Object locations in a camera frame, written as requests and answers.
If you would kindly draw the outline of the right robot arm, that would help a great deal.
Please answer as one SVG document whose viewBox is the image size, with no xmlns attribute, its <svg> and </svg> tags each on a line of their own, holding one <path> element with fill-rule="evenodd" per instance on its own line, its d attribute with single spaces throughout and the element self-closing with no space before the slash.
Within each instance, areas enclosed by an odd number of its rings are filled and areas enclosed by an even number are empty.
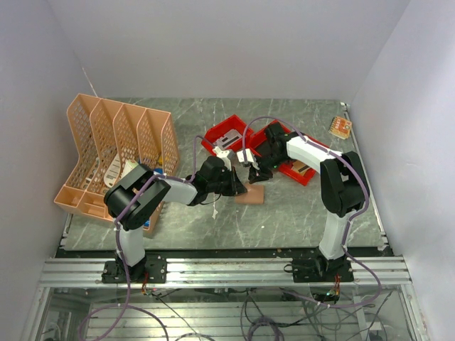
<svg viewBox="0 0 455 341">
<path fill-rule="evenodd" d="M 250 182 L 272 177 L 272 169 L 287 161 L 300 161 L 320 175 L 321 199 L 327 210 L 322 240 L 309 256 L 291 261 L 286 268 L 297 283 L 347 281 L 347 238 L 352 221 L 363 214 L 370 202 L 370 191 L 359 155 L 341 153 L 314 141 L 300 131 L 287 132 L 282 121 L 269 124 L 265 137 L 271 152 L 256 157 L 246 146 L 238 152 L 239 162 L 249 167 Z"/>
</svg>

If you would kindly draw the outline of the red bin front pair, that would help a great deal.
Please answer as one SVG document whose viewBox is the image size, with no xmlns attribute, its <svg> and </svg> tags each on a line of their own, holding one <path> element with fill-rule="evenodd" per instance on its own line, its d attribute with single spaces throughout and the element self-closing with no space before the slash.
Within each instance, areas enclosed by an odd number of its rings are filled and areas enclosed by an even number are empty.
<svg viewBox="0 0 455 341">
<path fill-rule="evenodd" d="M 268 142 L 268 138 L 272 136 L 272 133 L 288 134 L 290 132 L 290 129 L 286 128 L 277 120 L 274 120 L 261 130 L 253 133 L 246 141 L 246 147 L 256 156 L 268 156 L 272 152 L 271 144 Z"/>
</svg>

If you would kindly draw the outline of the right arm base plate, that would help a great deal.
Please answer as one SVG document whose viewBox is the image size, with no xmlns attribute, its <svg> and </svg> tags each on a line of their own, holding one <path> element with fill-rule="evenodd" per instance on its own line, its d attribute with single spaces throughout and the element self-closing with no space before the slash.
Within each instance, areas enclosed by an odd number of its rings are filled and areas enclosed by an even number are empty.
<svg viewBox="0 0 455 341">
<path fill-rule="evenodd" d="M 353 270 L 349 260 L 344 257 L 335 260 L 317 258 L 292 259 L 283 268 L 291 274 L 294 283 L 335 283 L 353 282 Z"/>
</svg>

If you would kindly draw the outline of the white credit card stack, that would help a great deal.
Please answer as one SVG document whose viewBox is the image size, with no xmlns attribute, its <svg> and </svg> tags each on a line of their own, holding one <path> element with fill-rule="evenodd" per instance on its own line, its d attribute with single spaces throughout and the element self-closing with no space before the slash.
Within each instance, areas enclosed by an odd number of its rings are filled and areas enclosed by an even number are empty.
<svg viewBox="0 0 455 341">
<path fill-rule="evenodd" d="M 214 142 L 214 145 L 219 146 L 223 150 L 226 150 L 232 148 L 232 145 L 239 141 L 241 138 L 242 135 L 239 131 L 231 129 L 221 137 L 217 138 L 216 141 Z"/>
</svg>

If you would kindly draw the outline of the brown leather card holder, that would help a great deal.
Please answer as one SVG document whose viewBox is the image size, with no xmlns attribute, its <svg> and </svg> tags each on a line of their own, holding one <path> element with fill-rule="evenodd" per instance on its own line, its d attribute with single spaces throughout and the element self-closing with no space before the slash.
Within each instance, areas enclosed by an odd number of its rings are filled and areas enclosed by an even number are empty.
<svg viewBox="0 0 455 341">
<path fill-rule="evenodd" d="M 264 186 L 246 183 L 246 193 L 235 197 L 235 203 L 239 205 L 262 205 L 264 203 Z"/>
</svg>

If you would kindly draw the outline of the red bin pair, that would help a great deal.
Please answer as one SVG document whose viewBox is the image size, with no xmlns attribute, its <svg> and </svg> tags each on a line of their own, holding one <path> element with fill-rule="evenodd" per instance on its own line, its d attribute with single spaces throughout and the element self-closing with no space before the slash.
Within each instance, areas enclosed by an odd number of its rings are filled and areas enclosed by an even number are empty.
<svg viewBox="0 0 455 341">
<path fill-rule="evenodd" d="M 320 163 L 328 158 L 329 147 L 296 132 L 284 133 L 279 139 L 285 143 L 284 159 L 278 166 L 278 171 L 306 186 L 316 173 L 321 172 Z"/>
<path fill-rule="evenodd" d="M 268 142 L 268 138 L 272 136 L 272 133 L 288 134 L 290 132 L 290 129 L 286 128 L 277 120 L 274 120 L 261 130 L 253 133 L 246 141 L 246 147 L 256 156 L 268 156 L 272 152 L 271 144 Z"/>
</svg>

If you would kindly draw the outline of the red bin with cards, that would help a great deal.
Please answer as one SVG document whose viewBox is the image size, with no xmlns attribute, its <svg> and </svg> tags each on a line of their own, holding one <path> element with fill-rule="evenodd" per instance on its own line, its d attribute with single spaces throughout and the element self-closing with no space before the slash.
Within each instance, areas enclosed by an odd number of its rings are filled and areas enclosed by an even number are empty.
<svg viewBox="0 0 455 341">
<path fill-rule="evenodd" d="M 201 145 L 212 155 L 218 146 L 221 150 L 234 152 L 242 148 L 242 136 L 247 124 L 237 115 L 231 115 L 224 121 L 207 130 Z"/>
</svg>

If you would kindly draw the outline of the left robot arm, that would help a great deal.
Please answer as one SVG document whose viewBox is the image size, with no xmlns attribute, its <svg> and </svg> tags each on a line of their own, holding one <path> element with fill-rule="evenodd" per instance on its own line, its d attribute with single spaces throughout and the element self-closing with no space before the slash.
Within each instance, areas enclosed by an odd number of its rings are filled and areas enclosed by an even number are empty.
<svg viewBox="0 0 455 341">
<path fill-rule="evenodd" d="M 143 241 L 144 225 L 161 203 L 196 206 L 202 205 L 210 193 L 235 197 L 246 192 L 235 168 L 217 156 L 209 156 L 199 170 L 186 178 L 137 165 L 104 196 L 104 204 L 114 219 L 117 250 L 116 259 L 105 263 L 102 282 L 166 281 L 165 263 L 149 261 Z"/>
</svg>

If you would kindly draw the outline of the brown item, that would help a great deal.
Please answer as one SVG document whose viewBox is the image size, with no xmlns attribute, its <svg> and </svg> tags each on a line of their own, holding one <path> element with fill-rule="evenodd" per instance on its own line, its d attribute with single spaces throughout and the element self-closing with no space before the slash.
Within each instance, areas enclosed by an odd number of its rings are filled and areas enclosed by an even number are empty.
<svg viewBox="0 0 455 341">
<path fill-rule="evenodd" d="M 298 173 L 299 175 L 304 175 L 307 172 L 307 170 L 309 169 L 309 166 L 306 165 L 305 163 L 302 163 L 301 161 L 294 161 L 292 163 L 291 169 L 295 173 Z"/>
</svg>

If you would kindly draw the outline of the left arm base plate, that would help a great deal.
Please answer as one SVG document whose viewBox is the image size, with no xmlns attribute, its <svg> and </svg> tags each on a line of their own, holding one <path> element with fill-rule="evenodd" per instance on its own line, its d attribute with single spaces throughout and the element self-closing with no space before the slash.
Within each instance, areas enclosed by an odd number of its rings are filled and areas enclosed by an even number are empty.
<svg viewBox="0 0 455 341">
<path fill-rule="evenodd" d="M 160 256 L 144 257 L 135 266 L 124 267 L 117 257 L 114 261 L 106 261 L 102 272 L 102 283 L 118 284 L 127 282 L 127 273 L 131 283 L 165 283 L 167 262 Z"/>
</svg>

